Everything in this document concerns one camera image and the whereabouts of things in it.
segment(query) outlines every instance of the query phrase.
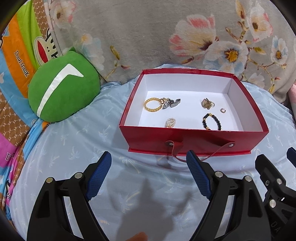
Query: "red box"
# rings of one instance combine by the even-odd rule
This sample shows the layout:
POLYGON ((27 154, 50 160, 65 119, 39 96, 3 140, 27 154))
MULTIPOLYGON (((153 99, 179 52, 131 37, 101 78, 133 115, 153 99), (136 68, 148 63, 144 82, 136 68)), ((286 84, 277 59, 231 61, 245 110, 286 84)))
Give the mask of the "red box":
MULTIPOLYGON (((155 103, 149 102, 150 108, 155 103)), ((240 80, 233 74, 199 69, 147 69, 139 76, 129 97, 119 124, 129 144, 129 151, 171 155, 172 146, 166 141, 182 142, 178 153, 185 156, 193 150, 198 156, 209 156, 221 146, 235 142, 231 148, 221 149, 214 156, 249 154, 268 134, 268 127, 257 104, 240 80), (144 102, 148 98, 180 98, 173 108, 148 112, 144 102), (201 106, 204 98, 215 103, 210 110, 201 106), (208 117, 205 130, 202 119, 214 114, 221 123, 208 117), (165 121, 175 118, 174 128, 165 128, 165 121)))

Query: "light blue bed sheet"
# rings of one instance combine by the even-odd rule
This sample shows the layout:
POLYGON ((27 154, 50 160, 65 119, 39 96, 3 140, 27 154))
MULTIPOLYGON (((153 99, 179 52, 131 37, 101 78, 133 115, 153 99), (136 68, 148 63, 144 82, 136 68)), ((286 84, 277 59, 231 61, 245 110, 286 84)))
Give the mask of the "light blue bed sheet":
MULTIPOLYGON (((127 151, 118 124, 134 84, 133 80, 105 89, 89 106, 50 125, 41 135, 10 201, 12 220, 24 239, 45 179, 70 178, 96 162, 106 150, 112 155, 112 166, 90 206, 109 240, 124 241, 140 231, 147 233, 149 241, 190 239, 208 200, 200 194, 186 163, 172 157, 127 151)), ((266 188, 254 161, 257 155, 265 154, 286 178, 287 185, 296 189, 295 168, 286 159, 287 149, 296 148, 293 116, 267 91, 244 85, 262 111, 270 133, 249 155, 211 157, 207 162, 229 177, 250 175, 264 198, 266 188)), ((66 207, 74 234, 81 237, 69 199, 66 207)), ((230 211, 231 198, 218 235, 225 231, 230 211)))

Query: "metal pin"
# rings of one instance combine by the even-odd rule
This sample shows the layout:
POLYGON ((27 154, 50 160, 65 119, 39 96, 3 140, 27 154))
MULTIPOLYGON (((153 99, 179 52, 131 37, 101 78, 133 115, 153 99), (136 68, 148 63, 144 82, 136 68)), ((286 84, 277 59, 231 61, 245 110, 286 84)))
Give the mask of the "metal pin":
POLYGON ((51 183, 53 180, 54 180, 54 179, 53 179, 52 177, 49 177, 49 178, 46 179, 46 182, 47 182, 47 183, 51 183))
POLYGON ((276 180, 276 182, 277 182, 279 185, 281 185, 281 184, 283 183, 282 180, 279 179, 279 178, 276 180))
POLYGON ((75 173, 74 177, 77 179, 82 178, 82 173, 81 172, 75 173))
POLYGON ((270 206, 271 208, 274 208, 274 207, 276 206, 276 201, 275 201, 274 199, 270 200, 270 201, 269 201, 269 206, 270 206))
POLYGON ((216 177, 223 177, 223 173, 222 172, 215 172, 215 176, 216 177))
POLYGON ((245 180, 246 180, 247 182, 252 181, 252 178, 251 178, 250 176, 245 176, 244 178, 245 178, 245 180))

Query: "silver screw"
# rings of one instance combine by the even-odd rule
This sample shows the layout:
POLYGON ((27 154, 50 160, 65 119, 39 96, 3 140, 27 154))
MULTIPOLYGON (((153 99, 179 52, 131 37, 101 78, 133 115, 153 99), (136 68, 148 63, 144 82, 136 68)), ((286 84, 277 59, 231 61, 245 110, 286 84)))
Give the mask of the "silver screw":
POLYGON ((53 179, 52 177, 49 177, 49 178, 46 179, 46 182, 47 182, 47 183, 51 183, 53 180, 54 180, 54 179, 53 179))
POLYGON ((246 179, 247 182, 252 181, 252 178, 250 176, 245 176, 244 178, 246 179))
POLYGON ((215 176, 216 177, 223 177, 223 173, 222 172, 215 172, 215 176))
POLYGON ((277 182, 279 185, 281 185, 281 184, 283 183, 282 180, 279 179, 279 178, 276 180, 276 182, 277 182))
POLYGON ((274 207, 276 206, 276 201, 275 201, 274 199, 270 200, 270 201, 269 201, 269 206, 270 206, 271 208, 274 208, 274 207))
POLYGON ((79 179, 82 177, 82 173, 81 172, 75 173, 74 177, 79 179))

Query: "blue gripper pad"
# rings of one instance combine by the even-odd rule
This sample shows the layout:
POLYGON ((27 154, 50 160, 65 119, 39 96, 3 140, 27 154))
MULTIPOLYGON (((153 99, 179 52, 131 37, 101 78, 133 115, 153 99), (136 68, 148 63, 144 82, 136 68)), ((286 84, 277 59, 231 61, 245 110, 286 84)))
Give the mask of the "blue gripper pad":
POLYGON ((111 154, 108 152, 103 160, 100 162, 94 173, 92 174, 91 178, 89 179, 87 183, 87 193, 86 198, 88 201, 90 201, 93 197, 95 197, 101 186, 102 183, 111 167, 111 154))
POLYGON ((287 158, 296 167, 296 150, 293 147, 287 150, 287 158))
POLYGON ((208 176, 200 165, 201 161, 197 159, 197 156, 192 151, 187 152, 186 161, 200 193, 210 200, 212 197, 211 184, 208 176))

